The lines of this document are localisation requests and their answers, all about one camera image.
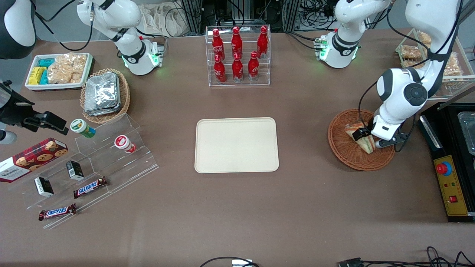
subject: red tartan box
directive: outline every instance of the red tartan box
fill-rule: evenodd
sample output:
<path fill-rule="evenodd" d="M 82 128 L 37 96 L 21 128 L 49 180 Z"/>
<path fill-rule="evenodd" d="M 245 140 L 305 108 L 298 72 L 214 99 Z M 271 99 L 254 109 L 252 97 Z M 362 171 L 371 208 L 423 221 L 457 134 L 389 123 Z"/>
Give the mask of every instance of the red tartan box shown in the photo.
<path fill-rule="evenodd" d="M 13 182 L 67 152 L 68 149 L 64 143 L 51 137 L 43 140 L 0 162 L 0 181 Z"/>

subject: red and white cup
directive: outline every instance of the red and white cup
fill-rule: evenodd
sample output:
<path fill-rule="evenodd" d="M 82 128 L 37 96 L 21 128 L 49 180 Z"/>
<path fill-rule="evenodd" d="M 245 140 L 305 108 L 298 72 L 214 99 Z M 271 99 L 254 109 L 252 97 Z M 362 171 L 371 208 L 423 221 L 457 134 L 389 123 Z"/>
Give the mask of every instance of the red and white cup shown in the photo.
<path fill-rule="evenodd" d="M 125 153 L 132 153 L 135 151 L 135 144 L 130 142 L 130 139 L 125 135 L 119 135 L 114 141 L 115 147 L 124 150 Z"/>

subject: woven basket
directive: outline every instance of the woven basket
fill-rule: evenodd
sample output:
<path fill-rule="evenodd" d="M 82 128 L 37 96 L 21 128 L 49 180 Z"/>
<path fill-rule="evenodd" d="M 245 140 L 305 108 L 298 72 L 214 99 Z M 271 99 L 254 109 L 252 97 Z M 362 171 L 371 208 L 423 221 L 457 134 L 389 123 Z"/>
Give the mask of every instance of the woven basket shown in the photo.
<path fill-rule="evenodd" d="M 361 110 L 361 116 L 367 124 L 373 117 L 369 110 Z M 375 171 L 388 165 L 394 156 L 392 146 L 376 148 L 373 153 L 367 154 L 344 130 L 347 124 L 360 121 L 357 109 L 347 109 L 336 115 L 328 127 L 328 143 L 335 156 L 344 164 L 359 171 Z"/>
<path fill-rule="evenodd" d="M 129 105 L 130 105 L 129 85 L 127 84 L 127 81 L 125 80 L 124 75 L 122 73 L 120 73 L 120 71 L 118 71 L 116 69 L 110 69 L 110 68 L 101 69 L 97 72 L 94 72 L 91 75 L 91 77 L 92 76 L 99 76 L 99 75 L 102 75 L 102 74 L 104 74 L 106 72 L 109 72 L 109 71 L 114 72 L 114 73 L 117 74 L 117 76 L 119 76 L 120 101 L 122 103 L 122 109 L 119 112 L 109 113 L 109 114 L 104 114 L 104 115 L 99 115 L 99 116 L 89 116 L 88 114 L 83 112 L 84 118 L 86 118 L 86 120 L 88 120 L 90 122 L 103 124 L 103 123 L 106 123 L 110 120 L 113 120 L 113 119 L 119 117 L 120 115 L 126 113 L 127 110 L 129 109 Z M 83 88 L 81 89 L 81 99 L 80 99 L 81 107 L 83 109 L 84 109 L 84 102 L 86 101 L 85 98 L 86 98 L 86 84 L 83 84 Z"/>

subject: clear acrylic rack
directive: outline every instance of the clear acrylic rack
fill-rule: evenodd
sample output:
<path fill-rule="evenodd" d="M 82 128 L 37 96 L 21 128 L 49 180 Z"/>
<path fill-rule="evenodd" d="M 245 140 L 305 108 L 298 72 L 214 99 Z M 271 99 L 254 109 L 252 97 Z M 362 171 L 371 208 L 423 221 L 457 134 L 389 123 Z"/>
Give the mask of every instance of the clear acrylic rack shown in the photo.
<path fill-rule="evenodd" d="M 231 38 L 233 36 L 232 28 L 234 26 L 206 27 L 206 62 L 208 66 L 208 83 L 209 86 L 262 86 L 270 84 L 270 60 L 271 60 L 271 34 L 267 32 L 269 43 L 267 48 L 267 57 L 259 59 L 259 76 L 258 80 L 251 82 L 248 79 L 247 66 L 251 58 L 251 52 L 257 51 L 257 38 L 259 37 L 262 25 L 240 26 L 240 35 L 242 38 L 242 65 L 244 66 L 244 80 L 237 84 L 233 81 L 232 63 L 234 61 L 231 52 Z M 214 52 L 213 52 L 213 29 L 219 29 L 219 35 L 224 43 L 225 60 L 223 61 L 226 71 L 227 81 L 220 85 L 216 80 L 214 73 Z"/>
<path fill-rule="evenodd" d="M 63 208 L 76 203 L 76 215 L 80 216 L 82 211 L 158 168 L 154 156 L 140 137 L 140 126 L 129 115 L 124 114 L 95 129 L 93 138 L 76 138 L 77 147 L 69 146 L 68 154 L 11 184 L 11 190 L 19 190 L 23 194 L 27 210 L 39 214 L 42 210 Z M 121 134 L 129 137 L 135 144 L 135 152 L 127 154 L 115 147 L 114 140 Z M 66 162 L 70 160 L 81 165 L 85 176 L 81 181 L 69 178 Z M 36 177 L 50 181 L 53 196 L 47 198 L 38 194 L 34 183 Z M 107 180 L 106 186 L 74 199 L 73 190 L 102 177 Z M 44 224 L 43 228 L 52 229 L 76 215 L 69 214 L 40 223 Z"/>

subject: cookie picture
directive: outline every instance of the cookie picture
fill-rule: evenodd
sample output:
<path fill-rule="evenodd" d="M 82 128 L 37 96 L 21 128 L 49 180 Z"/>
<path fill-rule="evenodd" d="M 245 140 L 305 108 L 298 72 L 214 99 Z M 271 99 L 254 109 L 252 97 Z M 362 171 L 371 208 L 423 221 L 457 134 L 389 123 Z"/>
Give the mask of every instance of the cookie picture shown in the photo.
<path fill-rule="evenodd" d="M 65 155 L 66 153 L 67 153 L 67 149 L 61 149 L 61 150 L 56 151 L 55 156 L 56 157 L 61 157 L 61 156 Z"/>
<path fill-rule="evenodd" d="M 38 168 L 41 167 L 41 166 L 42 166 L 42 165 L 40 165 L 40 164 L 38 164 L 38 165 L 33 165 L 33 166 L 29 167 L 28 170 L 34 171 L 34 170 L 38 169 Z"/>
<path fill-rule="evenodd" d="M 36 159 L 39 162 L 45 162 L 45 161 L 49 161 L 51 158 L 53 158 L 53 155 L 43 154 L 43 155 L 39 155 Z"/>
<path fill-rule="evenodd" d="M 54 151 L 58 148 L 58 145 L 54 141 L 49 141 L 46 143 L 45 148 L 49 151 Z"/>
<path fill-rule="evenodd" d="M 17 166 L 28 166 L 30 165 L 30 163 L 27 162 L 27 160 L 25 159 L 25 157 L 21 157 L 19 159 L 17 159 L 17 161 L 15 162 L 15 164 Z"/>

